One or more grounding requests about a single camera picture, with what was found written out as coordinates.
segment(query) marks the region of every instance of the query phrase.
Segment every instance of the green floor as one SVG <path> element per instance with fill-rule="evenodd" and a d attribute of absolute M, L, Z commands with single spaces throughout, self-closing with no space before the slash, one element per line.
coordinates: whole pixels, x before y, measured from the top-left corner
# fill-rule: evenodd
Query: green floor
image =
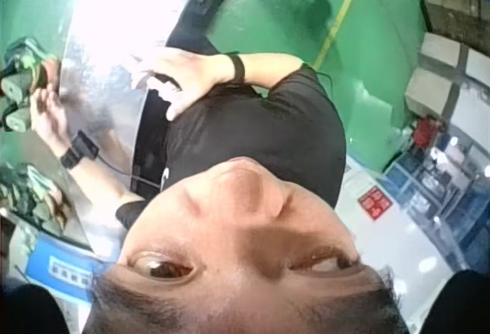
<path fill-rule="evenodd" d="M 211 40 L 222 51 L 282 51 L 313 62 L 343 0 L 226 0 Z M 1 0 L 0 48 L 32 34 L 62 54 L 74 0 Z M 321 71 L 344 122 L 349 152 L 380 170 L 407 122 L 403 93 L 423 36 L 418 0 L 354 0 Z M 18 154 L 0 138 L 0 156 Z"/>

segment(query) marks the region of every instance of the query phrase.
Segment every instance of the yellow floor line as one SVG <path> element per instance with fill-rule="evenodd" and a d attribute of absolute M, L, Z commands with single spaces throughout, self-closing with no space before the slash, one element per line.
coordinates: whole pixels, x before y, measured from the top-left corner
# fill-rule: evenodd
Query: yellow floor line
<path fill-rule="evenodd" d="M 323 47 L 318 53 L 318 56 L 316 56 L 315 63 L 313 64 L 313 68 L 315 70 L 318 70 L 320 66 L 323 63 L 323 60 L 325 59 L 328 50 L 332 46 L 332 43 L 335 40 L 335 36 L 337 36 L 338 31 L 340 30 L 340 27 L 342 25 L 342 22 L 344 21 L 344 18 L 351 7 L 352 0 L 344 0 L 342 2 L 342 6 L 340 7 L 340 10 L 338 11 L 337 16 L 335 17 L 334 24 L 330 28 L 330 32 L 328 33 L 328 37 L 325 39 L 325 42 L 323 43 Z"/>

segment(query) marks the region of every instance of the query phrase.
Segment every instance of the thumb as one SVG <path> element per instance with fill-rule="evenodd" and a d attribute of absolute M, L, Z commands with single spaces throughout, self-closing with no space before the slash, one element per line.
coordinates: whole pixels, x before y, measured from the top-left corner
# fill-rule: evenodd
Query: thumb
<path fill-rule="evenodd" d="M 197 98 L 183 95 L 175 102 L 173 102 L 167 110 L 167 120 L 173 121 L 180 116 L 187 108 L 189 108 Z"/>

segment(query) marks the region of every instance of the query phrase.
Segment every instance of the shirt sleeve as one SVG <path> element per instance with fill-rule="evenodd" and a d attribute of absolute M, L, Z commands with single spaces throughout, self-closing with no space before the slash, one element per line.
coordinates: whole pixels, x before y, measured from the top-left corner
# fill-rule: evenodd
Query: shirt sleeve
<path fill-rule="evenodd" d="M 148 204 L 148 200 L 124 204 L 117 209 L 116 218 L 121 222 L 125 229 L 129 230 Z"/>
<path fill-rule="evenodd" d="M 270 92 L 269 100 L 289 104 L 303 113 L 312 115 L 312 111 L 324 113 L 336 112 L 328 98 L 316 72 L 308 65 L 302 67 L 282 79 Z"/>

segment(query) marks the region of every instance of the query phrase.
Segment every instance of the hand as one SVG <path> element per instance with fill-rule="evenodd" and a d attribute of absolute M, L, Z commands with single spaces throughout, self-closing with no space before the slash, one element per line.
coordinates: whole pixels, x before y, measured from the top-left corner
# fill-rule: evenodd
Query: hand
<path fill-rule="evenodd" d="M 204 56 L 177 48 L 162 48 L 153 57 L 143 59 L 138 72 L 156 72 L 173 78 L 181 88 L 167 111 L 172 121 L 197 100 L 204 97 L 214 85 L 231 80 L 234 66 L 224 55 Z"/>
<path fill-rule="evenodd" d="M 52 83 L 46 89 L 36 89 L 31 96 L 32 129 L 51 148 L 62 156 L 70 147 L 67 114 Z"/>

